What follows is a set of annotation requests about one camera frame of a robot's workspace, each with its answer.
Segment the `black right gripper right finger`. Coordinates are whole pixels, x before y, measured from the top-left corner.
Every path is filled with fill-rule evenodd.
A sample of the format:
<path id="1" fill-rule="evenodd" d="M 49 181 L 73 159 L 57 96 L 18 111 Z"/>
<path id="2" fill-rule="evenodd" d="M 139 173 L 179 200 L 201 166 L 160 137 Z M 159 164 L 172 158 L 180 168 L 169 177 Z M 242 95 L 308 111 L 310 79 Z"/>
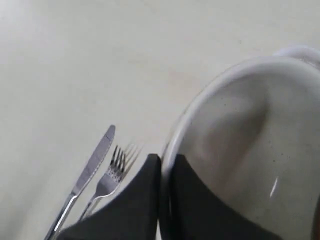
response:
<path id="1" fill-rule="evenodd" d="M 275 233 L 227 206 L 178 154 L 170 176 L 170 211 L 175 240 L 278 240 Z"/>

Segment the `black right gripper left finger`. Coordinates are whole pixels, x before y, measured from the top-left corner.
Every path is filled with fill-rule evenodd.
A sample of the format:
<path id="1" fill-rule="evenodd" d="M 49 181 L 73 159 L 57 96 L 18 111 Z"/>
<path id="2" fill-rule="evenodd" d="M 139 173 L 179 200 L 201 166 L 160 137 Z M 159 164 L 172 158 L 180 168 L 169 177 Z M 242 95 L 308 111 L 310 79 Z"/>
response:
<path id="1" fill-rule="evenodd" d="M 60 240 L 154 240 L 161 181 L 161 159 L 147 156 L 142 168 L 110 203 L 65 230 Z"/>

